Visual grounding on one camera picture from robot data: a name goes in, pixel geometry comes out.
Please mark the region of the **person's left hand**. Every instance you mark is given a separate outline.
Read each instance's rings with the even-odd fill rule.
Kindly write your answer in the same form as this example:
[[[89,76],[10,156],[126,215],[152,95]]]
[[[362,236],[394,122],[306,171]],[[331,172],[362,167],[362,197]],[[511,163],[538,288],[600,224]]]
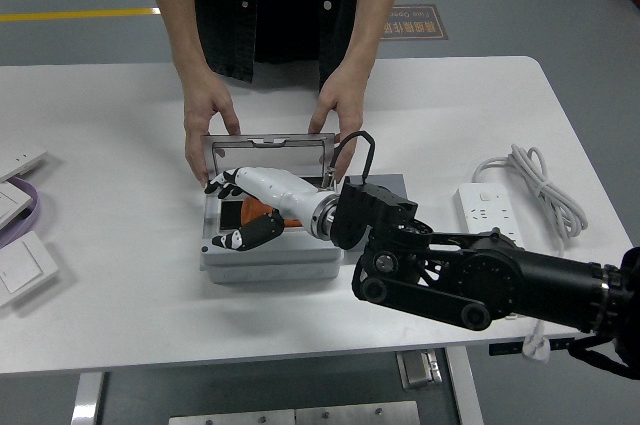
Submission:
[[[360,65],[339,65],[321,88],[308,132],[320,133],[331,111],[338,117],[339,143],[359,131],[363,125],[365,90],[370,72],[370,68]]]

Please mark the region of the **person's right hand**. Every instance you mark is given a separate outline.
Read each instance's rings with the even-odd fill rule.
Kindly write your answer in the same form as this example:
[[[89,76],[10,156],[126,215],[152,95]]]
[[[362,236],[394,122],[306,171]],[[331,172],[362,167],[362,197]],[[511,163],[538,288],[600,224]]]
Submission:
[[[184,97],[185,158],[196,180],[205,186],[208,170],[202,137],[209,134],[211,120],[220,116],[229,135],[241,133],[240,121],[224,81],[204,64],[179,72]]]

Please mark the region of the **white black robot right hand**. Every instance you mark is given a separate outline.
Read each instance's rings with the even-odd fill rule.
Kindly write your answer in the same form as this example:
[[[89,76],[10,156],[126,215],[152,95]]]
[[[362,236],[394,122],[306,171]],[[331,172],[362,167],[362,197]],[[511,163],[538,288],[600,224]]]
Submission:
[[[271,208],[239,229],[213,237],[214,246],[234,251],[254,249],[280,236],[287,219],[298,220],[315,238],[329,239],[324,220],[335,206],[337,194],[321,191],[287,170],[240,167],[224,171],[208,182],[205,192],[220,199],[244,193]]]

